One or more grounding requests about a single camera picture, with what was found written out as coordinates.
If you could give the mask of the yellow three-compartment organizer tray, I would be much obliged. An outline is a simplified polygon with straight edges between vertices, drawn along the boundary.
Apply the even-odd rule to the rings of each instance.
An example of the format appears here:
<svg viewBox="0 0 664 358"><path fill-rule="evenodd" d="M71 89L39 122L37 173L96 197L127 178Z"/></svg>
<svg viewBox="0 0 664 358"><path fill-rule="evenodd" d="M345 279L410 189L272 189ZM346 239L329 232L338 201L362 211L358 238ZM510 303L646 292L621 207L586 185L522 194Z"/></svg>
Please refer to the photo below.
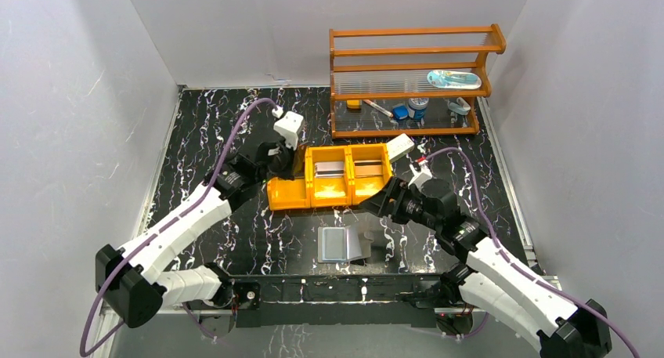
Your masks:
<svg viewBox="0 0 664 358"><path fill-rule="evenodd" d="M353 163L362 160L382 161L383 175L356 178ZM314 164L320 161L343 161L345 176L317 179ZM310 146L301 164L304 165L304 173L295 180L274 178L267 182L270 210L356 206L381 190L393 175L385 143Z"/></svg>

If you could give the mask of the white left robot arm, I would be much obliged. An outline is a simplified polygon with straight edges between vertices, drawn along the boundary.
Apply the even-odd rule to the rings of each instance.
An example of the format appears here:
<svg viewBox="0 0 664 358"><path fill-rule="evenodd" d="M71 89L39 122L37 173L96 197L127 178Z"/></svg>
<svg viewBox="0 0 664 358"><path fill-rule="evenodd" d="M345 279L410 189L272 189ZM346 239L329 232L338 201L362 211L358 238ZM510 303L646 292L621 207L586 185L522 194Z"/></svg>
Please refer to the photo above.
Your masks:
<svg viewBox="0 0 664 358"><path fill-rule="evenodd" d="M130 328L141 327L166 306L195 301L218 308L231 305L235 280L220 266L207 263L180 271L166 267L213 225L253 199L263 183L294 179L304 168L306 148L290 148L280 139L260 144L254 157L240 152L220 157L195 190L142 236L97 252L98 294Z"/></svg>

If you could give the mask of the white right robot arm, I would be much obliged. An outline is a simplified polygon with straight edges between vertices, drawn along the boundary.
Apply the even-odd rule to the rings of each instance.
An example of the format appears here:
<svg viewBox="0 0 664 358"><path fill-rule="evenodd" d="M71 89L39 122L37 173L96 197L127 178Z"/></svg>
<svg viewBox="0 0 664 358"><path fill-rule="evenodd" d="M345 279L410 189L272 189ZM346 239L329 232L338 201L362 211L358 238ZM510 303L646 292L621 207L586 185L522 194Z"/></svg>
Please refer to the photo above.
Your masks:
<svg viewBox="0 0 664 358"><path fill-rule="evenodd" d="M394 223L432 230L442 249L458 259L437 284L405 298L464 302L484 309L525 338L541 357L605 357L612 350L605 309L593 299L577 305L554 285L494 242L489 227L462 212L441 179L423 189L391 177L359 205Z"/></svg>

